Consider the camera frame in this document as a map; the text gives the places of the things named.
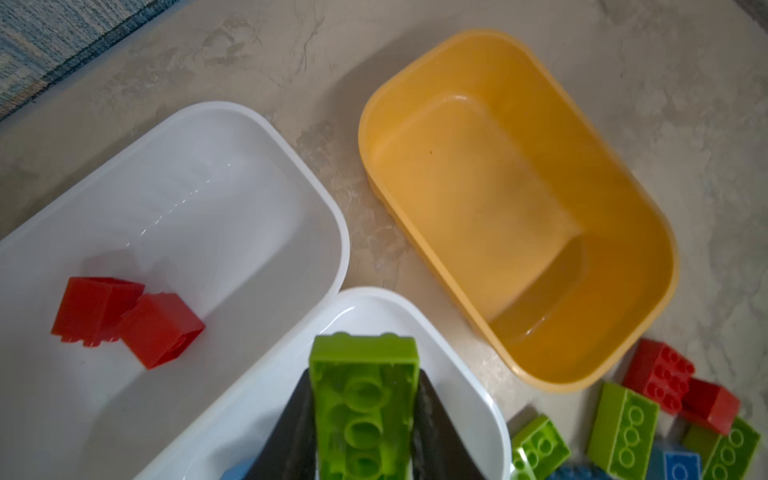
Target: concrete floor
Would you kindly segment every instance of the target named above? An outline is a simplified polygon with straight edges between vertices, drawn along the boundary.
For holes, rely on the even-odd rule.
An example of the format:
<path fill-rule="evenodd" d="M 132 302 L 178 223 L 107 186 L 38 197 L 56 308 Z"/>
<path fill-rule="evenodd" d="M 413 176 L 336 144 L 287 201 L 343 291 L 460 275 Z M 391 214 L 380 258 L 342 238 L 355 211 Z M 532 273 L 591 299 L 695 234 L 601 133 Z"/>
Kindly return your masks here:
<path fill-rule="evenodd" d="M 182 2 L 0 124 L 0 237 L 176 110 L 244 104 L 341 206 L 345 286 L 416 303 L 513 423 L 545 412 L 578 454 L 597 390 L 553 396 L 517 379 L 374 198 L 357 151 L 371 93 L 476 27 L 529 45 L 667 215 L 680 285 L 649 335 L 732 389 L 768 433 L 768 35 L 729 0 Z"/>

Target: toy building block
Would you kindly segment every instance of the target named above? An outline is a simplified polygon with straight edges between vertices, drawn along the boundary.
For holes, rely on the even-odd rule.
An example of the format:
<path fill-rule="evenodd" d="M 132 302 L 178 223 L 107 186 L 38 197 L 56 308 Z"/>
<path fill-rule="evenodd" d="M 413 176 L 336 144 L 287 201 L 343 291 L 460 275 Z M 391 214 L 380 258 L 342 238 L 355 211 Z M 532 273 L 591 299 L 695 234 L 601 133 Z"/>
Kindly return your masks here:
<path fill-rule="evenodd" d="M 701 480 L 701 457 L 680 445 L 657 440 L 646 480 Z"/>
<path fill-rule="evenodd" d="M 693 363 L 666 343 L 641 339 L 622 385 L 676 415 L 695 371 Z"/>
<path fill-rule="evenodd" d="M 721 435 L 728 435 L 741 402 L 724 387 L 691 379 L 688 393 L 683 397 L 683 417 Z"/>
<path fill-rule="evenodd" d="M 537 480 L 522 447 L 512 448 L 512 472 L 509 478 L 510 480 Z"/>
<path fill-rule="evenodd" d="M 181 355 L 204 329 L 176 293 L 156 293 L 139 297 L 118 332 L 141 363 L 153 369 Z"/>
<path fill-rule="evenodd" d="M 310 380 L 321 480 L 407 476 L 419 354 L 392 333 L 317 336 Z"/>
<path fill-rule="evenodd" d="M 546 415 L 539 415 L 515 435 L 512 439 L 512 451 L 515 450 L 517 450 L 518 463 L 528 464 L 533 471 L 533 479 L 546 478 L 571 456 L 568 445 Z"/>
<path fill-rule="evenodd" d="M 612 480 L 596 466 L 563 465 L 547 477 L 547 480 Z"/>
<path fill-rule="evenodd" d="M 741 480 L 759 444 L 760 434 L 740 417 L 728 435 L 692 425 L 683 438 L 685 448 L 701 455 L 703 480 Z"/>
<path fill-rule="evenodd" d="M 141 283 L 107 277 L 73 276 L 51 329 L 65 343 L 83 341 L 98 346 L 118 339 L 120 317 L 134 307 L 144 292 Z"/>
<path fill-rule="evenodd" d="M 644 480 L 658 416 L 658 403 L 605 383 L 587 455 L 615 478 Z"/>

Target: blue toy brick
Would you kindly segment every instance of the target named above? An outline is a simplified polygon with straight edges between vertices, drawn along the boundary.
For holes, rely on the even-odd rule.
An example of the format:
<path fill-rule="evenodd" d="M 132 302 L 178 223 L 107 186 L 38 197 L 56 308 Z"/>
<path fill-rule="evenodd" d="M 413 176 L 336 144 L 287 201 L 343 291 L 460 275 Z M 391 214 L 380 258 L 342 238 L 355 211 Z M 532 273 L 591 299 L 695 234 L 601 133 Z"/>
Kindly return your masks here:
<path fill-rule="evenodd" d="M 613 480 L 596 465 L 563 465 L 546 480 Z"/>
<path fill-rule="evenodd" d="M 681 445 L 656 441 L 646 480 L 701 480 L 701 457 Z"/>
<path fill-rule="evenodd" d="M 254 463 L 256 463 L 255 458 L 246 458 L 224 472 L 224 475 L 221 476 L 220 480 L 243 480 Z"/>

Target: green toy brick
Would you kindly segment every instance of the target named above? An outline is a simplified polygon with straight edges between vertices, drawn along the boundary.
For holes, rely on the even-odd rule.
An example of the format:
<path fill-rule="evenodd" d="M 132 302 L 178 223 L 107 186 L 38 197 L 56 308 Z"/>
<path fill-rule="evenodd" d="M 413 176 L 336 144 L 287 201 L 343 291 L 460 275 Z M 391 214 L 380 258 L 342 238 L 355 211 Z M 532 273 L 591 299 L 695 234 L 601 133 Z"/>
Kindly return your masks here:
<path fill-rule="evenodd" d="M 683 439 L 685 448 L 701 455 L 702 480 L 741 480 L 759 444 L 760 434 L 741 417 L 728 436 L 692 425 Z"/>
<path fill-rule="evenodd" d="M 403 480 L 408 476 L 416 341 L 392 333 L 317 336 L 310 382 L 321 480 Z"/>
<path fill-rule="evenodd" d="M 614 478 L 644 480 L 658 416 L 658 403 L 604 384 L 587 455 Z"/>
<path fill-rule="evenodd" d="M 512 478 L 520 480 L 524 480 L 522 475 L 531 473 L 531 480 L 543 480 L 571 456 L 568 445 L 546 415 L 539 415 L 512 439 L 513 466 L 515 453 L 520 468 L 515 466 L 517 473 L 513 473 Z M 519 462 L 526 463 L 530 469 Z"/>
<path fill-rule="evenodd" d="M 512 473 L 509 478 L 511 480 L 537 480 L 522 447 L 512 447 Z"/>

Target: blue carpet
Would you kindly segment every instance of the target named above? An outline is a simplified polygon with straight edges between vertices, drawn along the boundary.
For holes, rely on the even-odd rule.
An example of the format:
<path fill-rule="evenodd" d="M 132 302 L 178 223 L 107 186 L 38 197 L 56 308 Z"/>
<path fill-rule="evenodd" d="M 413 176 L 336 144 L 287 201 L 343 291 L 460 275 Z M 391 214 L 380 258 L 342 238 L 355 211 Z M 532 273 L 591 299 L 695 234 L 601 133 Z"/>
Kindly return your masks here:
<path fill-rule="evenodd" d="M 0 120 L 176 2 L 0 2 Z"/>

